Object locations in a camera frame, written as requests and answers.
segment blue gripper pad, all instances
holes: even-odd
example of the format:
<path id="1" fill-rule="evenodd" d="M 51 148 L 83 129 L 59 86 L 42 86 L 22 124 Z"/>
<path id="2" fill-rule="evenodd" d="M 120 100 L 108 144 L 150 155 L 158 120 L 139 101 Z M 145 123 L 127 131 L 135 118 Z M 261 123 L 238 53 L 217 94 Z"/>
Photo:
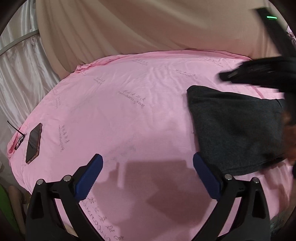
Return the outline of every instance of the blue gripper pad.
<path id="1" fill-rule="evenodd" d="M 193 166 L 210 197 L 219 201 L 221 197 L 220 191 L 222 189 L 221 183 L 216 179 L 215 175 L 202 160 L 198 152 L 196 152 L 193 156 Z"/>
<path id="2" fill-rule="evenodd" d="M 78 182 L 75 184 L 75 195 L 74 195 L 75 199 L 78 202 L 81 200 L 84 200 L 87 197 L 90 189 L 92 188 L 94 182 L 96 181 L 98 175 L 100 174 L 103 168 L 103 158 L 101 155 L 95 154 L 94 157 L 90 160 L 90 162 L 86 166 L 83 166 L 80 168 L 82 168 L 84 173 L 80 177 Z"/>

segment green indicator light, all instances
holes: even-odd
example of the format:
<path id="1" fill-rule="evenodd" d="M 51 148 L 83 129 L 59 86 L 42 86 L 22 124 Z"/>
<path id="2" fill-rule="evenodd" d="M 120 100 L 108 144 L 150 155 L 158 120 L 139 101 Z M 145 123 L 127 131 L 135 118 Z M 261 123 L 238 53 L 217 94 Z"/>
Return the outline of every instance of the green indicator light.
<path id="1" fill-rule="evenodd" d="M 277 19 L 277 17 L 273 17 L 273 16 L 266 16 L 269 19 Z"/>

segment smartphone screen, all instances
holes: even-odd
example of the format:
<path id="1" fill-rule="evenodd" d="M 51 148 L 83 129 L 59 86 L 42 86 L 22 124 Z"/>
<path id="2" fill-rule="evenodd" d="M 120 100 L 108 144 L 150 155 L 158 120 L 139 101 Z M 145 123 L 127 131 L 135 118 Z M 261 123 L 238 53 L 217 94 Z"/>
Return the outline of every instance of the smartphone screen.
<path id="1" fill-rule="evenodd" d="M 28 141 L 26 163 L 29 164 L 39 155 L 42 124 L 39 123 L 31 132 Z"/>

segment pink fabric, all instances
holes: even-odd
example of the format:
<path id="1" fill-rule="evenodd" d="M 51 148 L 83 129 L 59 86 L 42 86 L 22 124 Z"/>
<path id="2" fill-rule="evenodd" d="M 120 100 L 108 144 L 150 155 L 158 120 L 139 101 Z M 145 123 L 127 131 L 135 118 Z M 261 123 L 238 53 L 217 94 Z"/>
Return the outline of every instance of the pink fabric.
<path id="1" fill-rule="evenodd" d="M 111 56 L 79 66 L 50 91 L 20 130 L 13 173 L 32 192 L 36 181 L 62 179 L 95 153 L 104 167 L 82 209 L 105 240 L 188 241 L 212 212 L 211 200 L 192 164 L 198 151 L 186 90 L 203 85 L 258 98 L 280 98 L 274 90 L 221 83 L 216 74 L 245 57 L 226 52 L 182 50 Z M 25 163 L 30 131 L 43 124 L 40 154 Z M 291 167 L 281 162 L 239 179 L 261 180 L 270 212 L 287 207 Z M 238 200 L 222 233 L 234 219 Z M 61 216 L 69 223 L 61 203 Z"/>

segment dark gray folded cloth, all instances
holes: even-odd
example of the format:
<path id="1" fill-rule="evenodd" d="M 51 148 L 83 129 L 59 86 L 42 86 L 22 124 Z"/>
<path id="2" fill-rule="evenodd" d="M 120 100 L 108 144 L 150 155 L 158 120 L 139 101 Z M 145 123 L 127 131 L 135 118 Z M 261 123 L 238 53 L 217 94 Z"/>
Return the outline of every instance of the dark gray folded cloth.
<path id="1" fill-rule="evenodd" d="M 283 160 L 283 99 L 259 99 L 204 86 L 187 90 L 205 162 L 224 174 L 244 175 Z"/>

